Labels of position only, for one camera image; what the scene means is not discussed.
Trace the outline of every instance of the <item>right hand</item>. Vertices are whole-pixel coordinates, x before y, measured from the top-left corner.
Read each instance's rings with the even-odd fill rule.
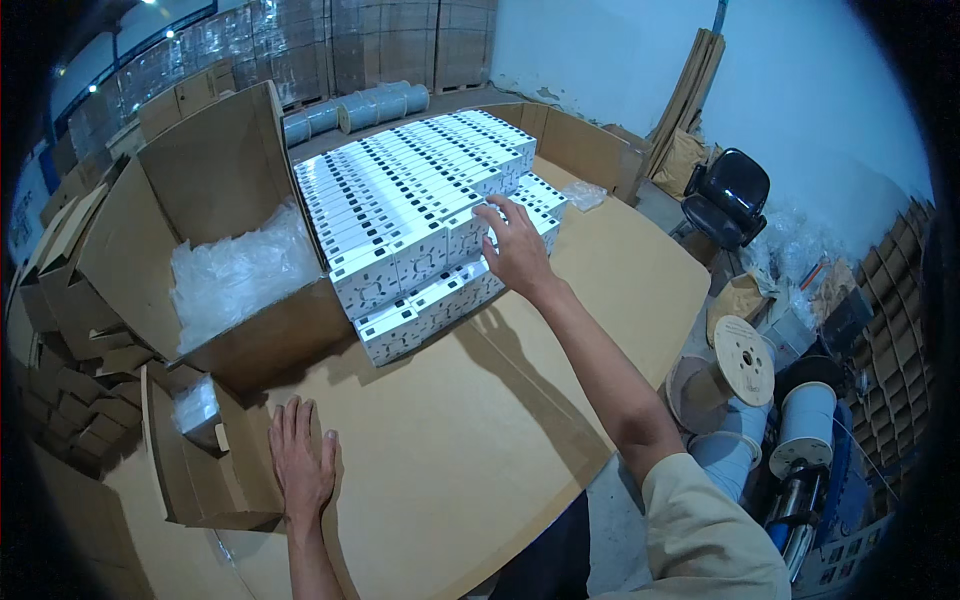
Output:
[[[507,287],[537,304],[540,298],[548,295],[550,289],[560,281],[550,268],[543,240],[530,221],[525,206],[515,204],[499,194],[488,196],[487,202],[495,204],[507,218],[507,222],[504,223],[490,206],[480,204],[473,208],[473,212],[493,228],[500,249],[497,253],[490,238],[484,235],[484,258],[487,259],[491,272]]]

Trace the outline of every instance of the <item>plastic bag of parts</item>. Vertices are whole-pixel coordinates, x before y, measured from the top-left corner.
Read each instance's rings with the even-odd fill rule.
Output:
[[[580,209],[580,212],[587,212],[599,206],[607,197],[606,189],[586,181],[568,183],[560,193],[567,196],[573,205]]]
[[[174,425],[190,442],[218,451],[216,426],[219,422],[220,405],[209,373],[174,396]]]
[[[810,300],[819,284],[814,281],[804,290],[800,286],[824,256],[846,257],[846,247],[839,231],[810,218],[797,208],[796,199],[792,201],[790,208],[768,202],[763,211],[767,227],[740,252],[740,258],[744,269],[764,282],[764,296],[788,298],[797,317],[814,330],[817,320]],[[771,289],[771,282],[776,290]]]
[[[306,224],[292,202],[282,204],[256,231],[190,250],[174,249],[171,290],[180,317],[180,345],[189,352],[261,308],[285,298],[323,274]]]

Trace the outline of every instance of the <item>beige sleeve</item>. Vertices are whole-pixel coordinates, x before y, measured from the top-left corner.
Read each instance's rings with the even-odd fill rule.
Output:
[[[605,600],[790,598],[786,566],[766,532],[687,453],[657,463],[641,488],[654,582]]]

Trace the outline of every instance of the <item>wooden pallet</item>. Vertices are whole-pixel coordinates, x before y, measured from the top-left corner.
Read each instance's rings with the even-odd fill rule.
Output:
[[[453,92],[465,91],[467,89],[483,89],[486,86],[487,86],[486,83],[482,83],[482,84],[450,85],[448,87],[434,87],[433,95],[443,96],[444,94],[452,94]]]
[[[325,102],[330,99],[330,96],[318,96],[316,98],[311,98],[309,100],[298,100],[292,105],[283,107],[283,114],[291,114],[297,112],[298,110],[303,110],[304,108],[309,107],[310,105],[315,105],[318,102]]]

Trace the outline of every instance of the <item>human arm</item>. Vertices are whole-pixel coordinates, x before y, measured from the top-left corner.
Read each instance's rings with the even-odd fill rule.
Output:
[[[311,444],[313,400],[277,406],[269,430],[276,481],[283,492],[294,600],[332,600],[344,593],[330,564],[320,515],[333,494],[337,432],[324,434],[320,460]]]
[[[474,211],[493,228],[499,253],[484,238],[490,269],[530,301],[553,330],[590,405],[616,444],[638,485],[662,458],[683,452],[677,427],[643,375],[603,327],[556,276],[526,209],[503,196],[490,196],[507,219],[491,207]]]

